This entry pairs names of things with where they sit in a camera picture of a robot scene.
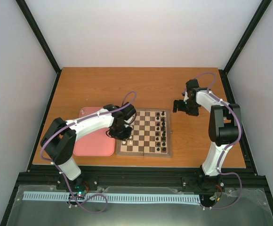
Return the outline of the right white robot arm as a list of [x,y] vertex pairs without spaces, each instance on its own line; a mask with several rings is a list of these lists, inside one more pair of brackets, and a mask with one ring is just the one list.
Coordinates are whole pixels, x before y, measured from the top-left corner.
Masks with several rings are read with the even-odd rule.
[[184,99],[174,100],[174,113],[181,111],[198,116],[200,107],[210,113],[208,134],[211,145],[201,167],[204,175],[217,176],[221,173],[227,153],[242,136],[240,106],[224,101],[208,88],[200,87],[197,79],[186,82],[183,96]]

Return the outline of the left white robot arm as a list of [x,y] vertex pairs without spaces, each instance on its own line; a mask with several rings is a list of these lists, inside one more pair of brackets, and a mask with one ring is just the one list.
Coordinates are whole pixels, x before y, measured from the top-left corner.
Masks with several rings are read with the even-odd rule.
[[84,184],[81,170],[72,157],[74,145],[81,138],[100,129],[107,129],[107,136],[117,140],[128,140],[132,133],[130,124],[136,109],[131,103],[119,107],[106,105],[95,113],[74,120],[56,118],[51,123],[40,142],[40,156],[55,165],[60,174],[67,177],[72,189],[80,189]]

